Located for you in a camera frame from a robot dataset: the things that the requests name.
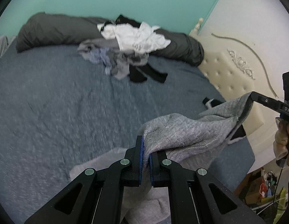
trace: upholstered headboard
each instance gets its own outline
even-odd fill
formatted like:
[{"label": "upholstered headboard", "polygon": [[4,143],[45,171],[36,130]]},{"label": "upholstered headboard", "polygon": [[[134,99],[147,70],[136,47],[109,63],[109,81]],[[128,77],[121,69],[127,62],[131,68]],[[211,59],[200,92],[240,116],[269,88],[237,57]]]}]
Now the upholstered headboard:
[{"label": "upholstered headboard", "polygon": [[[277,89],[271,79],[271,71],[253,43],[244,42],[240,36],[212,33],[199,36],[199,20],[190,36],[202,43],[205,57],[199,66],[201,72],[221,93],[231,100],[251,91],[278,99],[282,89]],[[272,144],[276,131],[275,117],[278,114],[255,103],[243,123],[248,140],[255,154]]]}]

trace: bedpost finial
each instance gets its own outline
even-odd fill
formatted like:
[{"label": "bedpost finial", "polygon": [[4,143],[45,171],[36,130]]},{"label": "bedpost finial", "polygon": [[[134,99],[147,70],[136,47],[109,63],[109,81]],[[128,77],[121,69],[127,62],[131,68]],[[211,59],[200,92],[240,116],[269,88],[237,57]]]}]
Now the bedpost finial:
[{"label": "bedpost finial", "polygon": [[200,18],[200,19],[198,20],[197,24],[194,26],[194,29],[191,30],[190,35],[191,35],[192,37],[197,36],[197,33],[198,33],[199,29],[200,29],[200,25],[203,23],[203,21],[204,21],[204,19],[203,19],[203,18]]}]

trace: blue gripper pad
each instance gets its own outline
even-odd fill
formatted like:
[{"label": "blue gripper pad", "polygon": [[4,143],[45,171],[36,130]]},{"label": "blue gripper pad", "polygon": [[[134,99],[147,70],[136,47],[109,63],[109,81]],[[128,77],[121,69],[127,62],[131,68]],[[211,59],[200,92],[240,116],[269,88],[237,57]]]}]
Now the blue gripper pad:
[{"label": "blue gripper pad", "polygon": [[143,136],[141,137],[141,145],[140,145],[140,157],[139,157],[139,184],[141,184],[142,181],[142,168],[143,168],[143,143],[144,143],[144,139]]},{"label": "blue gripper pad", "polygon": [[149,172],[151,177],[151,186],[153,186],[153,161],[152,161],[152,155],[149,155]]}]

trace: cardboard box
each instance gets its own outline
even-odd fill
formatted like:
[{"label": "cardboard box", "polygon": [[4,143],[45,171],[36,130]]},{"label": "cardboard box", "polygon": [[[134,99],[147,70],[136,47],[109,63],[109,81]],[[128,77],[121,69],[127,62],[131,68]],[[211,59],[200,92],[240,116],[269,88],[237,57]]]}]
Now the cardboard box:
[{"label": "cardboard box", "polygon": [[246,177],[242,180],[242,182],[239,184],[239,186],[234,190],[234,195],[239,197],[241,200],[244,200],[246,192],[248,191],[248,188],[250,186],[250,183],[261,176],[262,169],[263,167],[251,173],[248,173]]},{"label": "cardboard box", "polygon": [[261,201],[261,194],[259,192],[259,188],[262,184],[263,177],[259,177],[253,182],[249,187],[248,193],[246,194],[245,201],[247,205],[250,204],[258,204]]}]

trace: decorative carving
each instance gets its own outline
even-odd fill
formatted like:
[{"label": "decorative carving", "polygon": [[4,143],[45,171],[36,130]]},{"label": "decorative carving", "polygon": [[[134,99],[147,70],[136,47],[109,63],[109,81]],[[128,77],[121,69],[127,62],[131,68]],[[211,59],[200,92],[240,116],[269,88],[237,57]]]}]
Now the decorative carving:
[{"label": "decorative carving", "polygon": [[242,59],[242,57],[236,58],[236,52],[234,50],[227,49],[229,55],[232,57],[232,61],[243,73],[246,73],[252,80],[254,78],[254,72],[248,68],[247,62]]},{"label": "decorative carving", "polygon": [[262,66],[262,68],[263,68],[263,70],[264,70],[264,73],[265,73],[265,75],[266,75],[267,83],[268,83],[268,86],[269,86],[271,92],[273,93],[273,95],[274,95],[276,98],[280,98],[280,97],[276,94],[276,92],[274,91],[274,89],[273,89],[273,87],[272,87],[272,85],[271,85],[271,83],[270,83],[269,76],[268,76],[266,67],[265,67],[262,59],[259,57],[259,55],[258,55],[248,44],[245,44],[243,41],[238,40],[238,39],[236,39],[236,38],[232,38],[232,37],[219,36],[219,35],[216,35],[216,34],[214,34],[214,33],[211,33],[211,35],[214,36],[214,37],[216,37],[216,38],[219,38],[219,39],[233,40],[233,41],[236,41],[236,42],[244,45],[245,47],[247,47],[247,48],[258,58],[261,66]]}]

